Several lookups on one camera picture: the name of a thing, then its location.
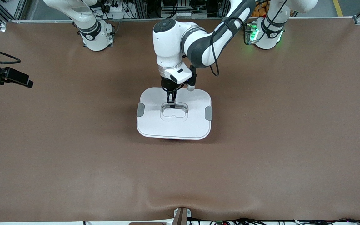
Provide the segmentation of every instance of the floor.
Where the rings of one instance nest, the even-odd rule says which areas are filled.
[[[360,0],[319,0],[316,7],[298,17],[354,16],[360,11]],[[63,13],[48,7],[43,0],[32,0],[26,20],[68,20]]]

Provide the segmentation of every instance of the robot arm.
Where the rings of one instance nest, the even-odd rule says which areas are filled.
[[[167,19],[157,23],[153,39],[161,76],[176,84],[182,84],[191,78],[193,73],[182,61],[183,54],[197,68],[212,65],[250,17],[255,8],[255,1],[230,0],[229,13],[212,33],[207,33],[192,22]]]
[[[313,9],[317,2],[318,0],[271,0],[266,17],[253,22],[257,24],[259,33],[252,43],[262,49],[273,48],[283,34],[283,27],[290,17],[290,8],[306,13]]]
[[[113,43],[112,25],[97,20],[89,6],[97,0],[44,0],[45,4],[70,17],[80,30],[83,43],[93,51],[101,51]]]

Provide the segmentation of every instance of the brown tabletop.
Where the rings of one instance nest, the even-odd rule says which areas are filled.
[[[197,71],[209,136],[169,141],[136,128],[141,93],[160,86],[154,23],[122,23],[102,52],[71,24],[0,32],[34,81],[0,86],[1,222],[166,219],[180,206],[202,219],[360,219],[360,26],[289,20],[272,50],[237,35],[219,77]]]

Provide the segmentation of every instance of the black cable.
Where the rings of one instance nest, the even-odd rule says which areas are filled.
[[[93,10],[92,8],[90,8],[91,9],[91,11],[93,12],[93,13],[95,13],[95,14],[98,14],[99,16],[101,16],[101,17],[103,17],[104,15],[101,15],[101,14],[99,14],[99,13],[97,13],[95,10]]]
[[[190,221],[198,221],[198,222],[199,222],[198,225],[201,225],[200,221],[211,221],[211,220],[195,219],[195,218],[192,218],[192,217],[187,217],[187,220],[190,220]]]
[[[136,17],[134,16],[133,11],[130,9],[128,0],[122,0],[122,3],[126,3],[127,9],[130,11],[130,13],[131,13],[132,16],[130,16],[130,15],[127,13],[127,11],[124,10],[124,11],[126,12],[126,14],[127,14],[131,19],[135,19]]]
[[[241,27],[243,27],[244,26],[244,21],[242,21],[240,18],[238,18],[238,17],[230,17],[229,18],[229,20],[239,20],[240,21],[240,29],[241,29]],[[213,59],[215,60],[215,66],[216,66],[216,71],[217,71],[217,73],[215,73],[214,71],[213,71],[213,68],[212,68],[212,65],[210,65],[209,67],[210,67],[210,71],[212,71],[212,73],[213,73],[213,75],[215,75],[216,77],[218,77],[219,76],[219,64],[218,64],[218,59],[216,58],[216,54],[215,54],[215,49],[214,49],[214,46],[213,46],[213,36],[215,36],[215,33],[216,33],[216,30],[214,30],[213,32],[212,32],[212,35],[210,36],[210,45],[212,46],[212,53],[213,53]]]
[[[342,218],[336,221],[301,221],[301,225],[334,225],[337,222],[352,222],[360,224],[359,220],[349,219],[349,218]]]
[[[197,7],[196,5],[192,5],[192,3],[191,3],[192,1],[190,0],[190,6],[193,8],[193,9],[195,9],[195,10],[197,10],[197,11],[199,11],[199,10],[204,10],[204,9],[206,9],[206,6],[203,6],[203,7]]]
[[[247,218],[241,218],[241,219],[236,219],[236,220],[230,220],[231,222],[234,222],[237,225],[237,222],[239,224],[242,225],[248,225],[248,224],[253,224],[253,225],[266,225],[264,222],[260,221],[260,220],[256,220],[256,219],[247,219]]]
[[[98,2],[101,6],[101,12],[102,12],[102,19],[104,19],[104,15],[106,15],[106,19],[108,19],[108,14],[106,13],[105,9],[103,10],[103,7],[105,4],[102,4],[102,2]]]
[[[244,29],[243,29],[243,34],[244,34],[244,44],[245,45],[248,45],[248,42],[247,42],[247,40],[246,40],[246,37],[245,37],[245,30],[246,30],[246,27],[245,27],[245,24],[243,25],[243,27],[244,27]]]
[[[166,17],[166,18],[164,18],[164,17],[162,17],[161,15],[158,14],[158,11],[157,11],[157,10],[158,10],[159,7],[156,7],[158,2],[159,2],[159,0],[155,0],[155,1],[154,1],[154,9],[155,9],[155,14],[156,14],[157,17],[163,18],[163,19],[170,19],[170,18],[174,17],[174,15],[176,15],[177,9],[178,9],[178,2],[177,2],[177,0],[174,0],[173,11],[172,11],[172,13],[170,14],[170,16],[169,16],[169,17]]]
[[[263,36],[264,36],[264,35],[266,34],[266,32],[269,30],[269,27],[270,27],[271,25],[273,25],[274,20],[276,19],[277,15],[281,12],[281,9],[283,9],[283,7],[284,7],[284,5],[286,4],[286,2],[287,2],[287,0],[285,0],[284,3],[281,5],[279,11],[277,11],[277,13],[276,13],[276,15],[274,16],[274,18],[273,18],[273,19],[270,19],[270,21],[269,21],[269,26],[267,26],[265,32],[263,32],[262,36],[261,36],[261,37],[259,38],[259,40],[257,40],[256,42],[262,40]]]
[[[11,55],[9,55],[9,54],[3,53],[3,52],[1,52],[1,51],[0,51],[0,54],[1,54],[1,55],[4,55],[4,56],[7,56],[7,57],[10,57],[10,58],[13,58],[14,60],[16,60],[16,61],[0,61],[0,64],[16,64],[16,63],[20,63],[20,62],[21,62],[20,59],[14,57],[14,56],[11,56]]]

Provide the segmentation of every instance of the yellow floor line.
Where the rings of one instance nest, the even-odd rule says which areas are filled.
[[[334,7],[336,7],[337,16],[342,17],[343,12],[341,11],[340,4],[338,3],[338,0],[333,0]]]

